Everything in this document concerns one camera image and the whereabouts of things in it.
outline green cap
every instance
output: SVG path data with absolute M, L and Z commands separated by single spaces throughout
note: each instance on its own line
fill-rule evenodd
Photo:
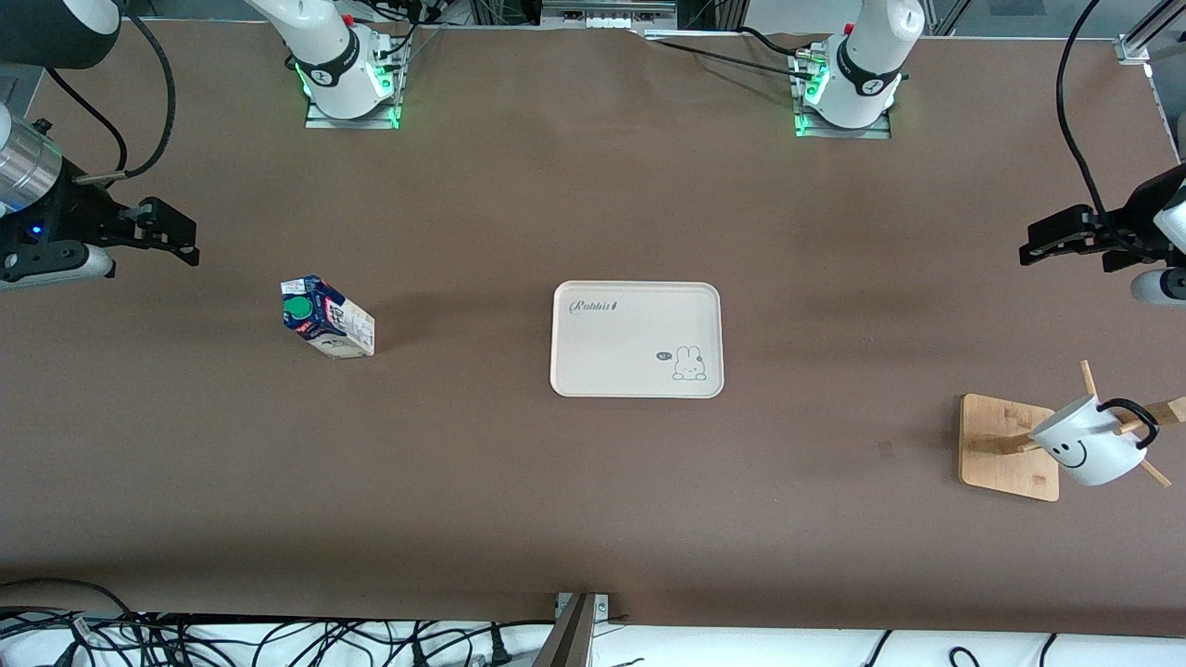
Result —
M 305 319 L 313 315 L 313 301 L 308 297 L 295 297 L 285 300 L 285 315 L 293 316 L 294 319 Z

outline wire bundle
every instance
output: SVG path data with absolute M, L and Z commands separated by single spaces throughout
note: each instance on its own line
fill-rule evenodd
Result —
M 473 658 L 473 640 L 482 635 L 497 633 L 505 628 L 518 625 L 553 624 L 551 621 L 517 621 L 510 623 L 491 623 L 477 629 L 440 629 L 428 631 L 439 621 L 420 621 L 407 637 L 396 637 L 391 624 L 382 621 L 295 618 L 286 620 L 272 628 L 257 642 L 210 639 L 195 634 L 197 629 L 186 615 L 140 614 L 133 611 L 115 593 L 103 586 L 64 578 L 21 579 L 0 584 L 0 589 L 23 585 L 70 585 L 98 592 L 115 603 L 120 615 L 115 618 L 87 618 L 77 611 L 62 611 L 45 608 L 0 608 L 0 621 L 15 621 L 14 624 L 0 629 L 0 641 L 9 640 L 26 633 L 50 629 L 69 629 L 74 637 L 52 667 L 69 667 L 76 654 L 82 650 L 87 655 L 87 667 L 102 665 L 98 656 L 103 653 L 115 653 L 126 667 L 246 667 L 247 661 L 236 661 L 222 644 L 240 644 L 254 647 L 250 667 L 261 667 L 263 648 L 269 643 L 291 639 L 310 629 L 324 625 L 323 631 L 312 642 L 304 646 L 288 660 L 289 667 L 319 667 L 326 654 L 334 647 L 347 646 L 363 652 L 370 667 L 390 667 L 406 649 L 412 649 L 415 667 L 427 667 L 432 658 L 454 646 L 466 642 L 467 655 L 464 665 Z M 451 637 L 448 641 L 425 652 L 425 643 Z M 382 647 L 375 650 L 365 644 Z M 274 662 L 266 662 L 270 667 Z

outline white floor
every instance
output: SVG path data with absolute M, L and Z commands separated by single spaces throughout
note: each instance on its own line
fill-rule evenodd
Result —
M 441 623 L 433 628 L 482 629 L 480 623 Z M 272 625 L 210 625 L 193 630 L 204 639 L 232 639 L 259 641 Z M 410 623 L 391 623 L 394 636 L 407 636 Z M 371 635 L 387 636 L 382 623 L 364 627 Z M 509 628 L 503 630 L 506 649 L 524 656 L 543 644 L 547 625 Z M 283 636 L 289 630 L 279 634 Z M 293 662 L 296 654 L 313 643 L 324 633 L 324 625 L 308 628 L 296 635 L 268 643 L 261 652 L 260 667 L 278 667 Z M 606 625 L 597 630 L 593 642 L 592 667 L 620 667 L 642 659 L 640 667 L 721 667 L 744 665 L 747 667 L 861 667 L 869 660 L 881 633 L 876 630 L 777 630 L 777 629 L 728 629 L 728 628 L 659 628 L 648 625 Z M 116 642 L 121 637 L 114 630 L 107 636 Z M 473 660 L 489 660 L 489 634 L 473 640 Z M 971 650 L 983 667 L 1033 667 L 1038 665 L 1038 653 L 1046 641 L 1042 634 L 1009 633 L 930 633 L 897 631 L 886 642 L 876 667 L 950 667 L 948 653 L 955 646 Z M 431 653 L 451 637 L 426 642 L 425 653 Z M 4 667 L 40 667 L 53 665 L 71 640 L 66 630 L 43 630 L 0 642 L 0 663 Z M 107 646 L 104 640 L 93 636 L 95 646 Z M 388 649 L 369 644 L 357 636 L 351 641 L 362 648 L 374 648 L 375 665 L 382 665 Z M 236 666 L 251 665 L 254 648 L 243 644 L 219 644 Z M 429 660 L 433 667 L 452 667 L 464 662 L 467 646 L 461 642 Z M 111 652 L 98 653 L 98 667 L 126 667 Z M 227 661 L 211 655 L 211 665 L 229 667 Z M 129 654 L 132 662 L 139 656 Z M 306 666 L 312 653 L 306 653 L 295 663 Z M 85 654 L 76 655 L 77 667 L 89 667 Z M 202 660 L 196 666 L 205 665 Z M 410 667 L 412 652 L 404 650 L 391 663 L 393 667 Z M 957 660 L 958 667 L 971 667 L 967 658 Z M 1186 665 L 1186 640 L 1154 637 L 1111 637 L 1060 635 L 1051 647 L 1046 667 L 1180 667 Z M 370 667 L 368 655 L 358 647 L 340 643 L 326 653 L 321 667 Z

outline black mug handle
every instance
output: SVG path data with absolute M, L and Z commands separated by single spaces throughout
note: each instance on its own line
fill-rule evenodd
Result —
M 1158 433 L 1161 431 L 1161 428 L 1158 426 L 1158 420 L 1152 414 L 1149 414 L 1149 411 L 1144 409 L 1141 406 L 1141 404 L 1136 401 L 1130 401 L 1128 399 L 1112 399 L 1110 401 L 1104 401 L 1099 404 L 1099 407 L 1097 407 L 1096 409 L 1103 412 L 1110 407 L 1122 407 L 1131 412 L 1133 414 L 1136 415 L 1137 419 L 1143 421 L 1144 426 L 1149 430 L 1149 434 L 1146 436 L 1143 440 L 1136 444 L 1136 449 L 1143 450 L 1144 447 L 1152 445 L 1153 440 L 1158 438 Z

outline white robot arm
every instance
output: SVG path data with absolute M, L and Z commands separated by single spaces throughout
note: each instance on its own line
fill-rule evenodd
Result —
M 868 127 L 893 104 L 901 65 L 925 24 L 918 0 L 863 0 L 852 32 L 824 43 L 828 74 L 806 102 L 835 126 Z
M 393 95 L 383 74 L 390 37 L 347 25 L 330 0 L 243 1 L 280 31 L 310 96 L 326 115 L 355 119 Z

